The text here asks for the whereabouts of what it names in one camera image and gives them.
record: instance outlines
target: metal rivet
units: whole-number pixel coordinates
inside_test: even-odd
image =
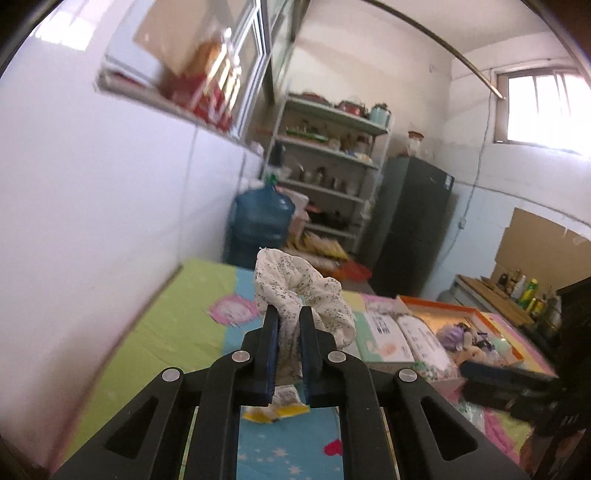
[[[246,362],[250,360],[251,354],[249,354],[246,350],[237,350],[232,354],[232,360],[241,364],[242,362]]]
[[[339,352],[338,350],[335,350],[335,351],[329,353],[329,360],[331,362],[333,362],[334,364],[339,364],[339,363],[347,360],[347,356],[343,352]]]
[[[179,372],[176,368],[169,368],[162,372],[162,380],[165,382],[174,382],[178,380],[181,376],[181,372]]]
[[[412,383],[417,379],[417,373],[414,370],[410,370],[409,368],[403,368],[400,372],[398,372],[398,377],[403,382]]]

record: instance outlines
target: green bedsheet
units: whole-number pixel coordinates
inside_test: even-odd
[[[234,293],[236,268],[191,259],[133,328],[106,366],[67,445],[67,460],[167,367],[192,372],[220,357],[225,327],[207,313]]]

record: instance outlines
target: white wall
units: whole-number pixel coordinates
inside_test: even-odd
[[[452,56],[405,22],[358,0],[312,2],[295,41],[286,78],[295,92],[331,102],[385,102],[394,131],[440,139]]]
[[[467,54],[481,70],[492,74],[519,67],[571,64],[559,41],[550,33],[526,35]],[[547,148],[492,142],[496,100],[491,100],[490,128],[482,154],[478,188],[467,215],[466,229],[445,261],[463,215],[470,186],[476,178],[485,134],[489,91],[464,65],[453,60],[443,145],[434,163],[454,175],[455,208],[445,234],[436,270],[422,296],[434,299],[451,285],[456,274],[489,275],[503,230],[515,207],[541,215],[591,238],[591,160]]]
[[[236,144],[95,90],[131,3],[113,3],[86,51],[29,38],[0,79],[0,432],[46,466],[179,262],[220,261],[244,162]]]

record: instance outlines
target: curtain rod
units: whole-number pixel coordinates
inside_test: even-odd
[[[455,58],[457,58],[458,60],[460,60],[466,67],[468,67],[470,69],[470,71],[474,75],[476,75],[480,79],[480,81],[482,83],[484,83],[488,87],[488,89],[492,93],[494,93],[500,100],[504,100],[504,97],[499,92],[499,90],[497,90],[495,88],[495,86],[489,81],[489,79],[486,78],[484,76],[484,74],[480,70],[478,70],[476,68],[476,66],[470,60],[468,60],[464,55],[462,55],[459,51],[457,51],[449,43],[447,43],[441,37],[439,37],[438,35],[436,35],[435,33],[433,33],[431,30],[429,30],[425,26],[421,25],[416,20],[413,20],[408,15],[405,15],[402,12],[399,12],[398,10],[396,10],[395,8],[392,8],[389,5],[385,5],[382,2],[378,2],[377,0],[361,0],[361,1],[362,2],[365,2],[367,4],[370,4],[370,5],[373,5],[373,6],[379,8],[381,10],[384,10],[385,12],[389,13],[390,15],[393,15],[395,17],[398,17],[400,20],[405,21],[407,24],[413,26],[417,30],[419,30],[422,33],[424,33],[426,36],[428,36],[428,37],[432,38],[433,40],[435,40],[443,48],[445,48],[449,53],[451,53],[452,55],[454,55]]]

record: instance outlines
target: bottle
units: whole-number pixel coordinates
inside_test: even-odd
[[[530,300],[530,303],[529,303],[529,305],[528,305],[528,306],[527,306],[527,308],[525,309],[525,312],[526,312],[526,313],[529,313],[529,314],[531,315],[531,311],[532,311],[532,309],[534,308],[534,306],[535,306],[535,305],[538,303],[538,301],[539,301],[539,298],[537,298],[537,297],[534,297],[534,298],[532,298],[532,299]]]
[[[521,276],[521,270],[518,268],[517,270],[515,270],[513,275],[511,275],[509,280],[507,281],[507,287],[505,289],[505,293],[507,295],[509,295],[510,297],[511,297],[511,294],[513,293],[513,290],[515,288],[515,284],[519,280],[520,276]]]
[[[519,301],[517,304],[522,308],[526,309],[531,302],[531,299],[534,297],[534,293],[536,288],[538,288],[538,281],[535,278],[532,278],[528,283],[527,287],[525,288],[524,292],[519,297]]]
[[[274,155],[279,159],[271,161]],[[275,189],[281,156],[281,148],[271,153],[263,188],[248,190],[236,197],[230,214],[226,256],[226,262],[231,265],[254,270],[261,248],[281,248],[285,244],[296,206],[287,195]]]
[[[515,284],[515,288],[513,289],[513,293],[511,293],[511,300],[513,300],[516,303],[519,301],[521,294],[525,290],[526,280],[527,279],[525,278],[525,275],[521,274],[521,277],[519,278],[519,280]]]
[[[496,284],[501,290],[505,290],[507,288],[508,281],[509,281],[509,275],[507,275],[506,273],[503,273],[499,277],[499,280],[496,282]]]
[[[538,299],[538,302],[535,306],[531,309],[530,316],[535,320],[540,318],[546,312],[546,307],[548,305],[548,300],[552,296],[552,285],[548,285],[546,291],[542,294],[542,298]]]
[[[281,167],[283,166],[283,154],[285,153],[285,145],[275,143],[273,150],[269,155],[269,162],[265,165],[262,174],[262,179],[265,183],[272,183],[275,185],[279,181]]]
[[[538,301],[536,302],[534,307],[531,309],[530,316],[533,319],[539,318],[544,313],[544,309],[546,308],[546,303],[547,303],[547,299],[546,299],[546,294],[544,293],[542,295],[542,298],[538,299]]]

